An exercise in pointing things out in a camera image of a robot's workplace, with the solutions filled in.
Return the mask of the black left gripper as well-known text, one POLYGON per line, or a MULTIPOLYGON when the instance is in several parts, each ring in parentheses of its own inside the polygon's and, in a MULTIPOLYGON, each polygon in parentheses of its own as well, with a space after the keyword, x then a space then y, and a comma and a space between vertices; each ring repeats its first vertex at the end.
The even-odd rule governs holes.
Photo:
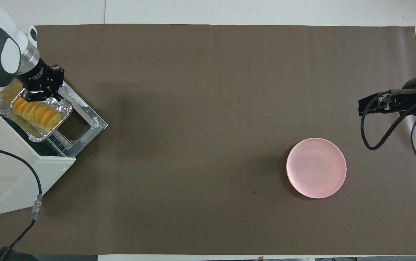
POLYGON ((40 59, 29 71, 18 73, 16 79, 23 85, 22 98, 27 102, 44 102, 50 98, 61 101, 61 95, 52 92, 63 87, 64 69, 59 65, 50 67, 40 59))

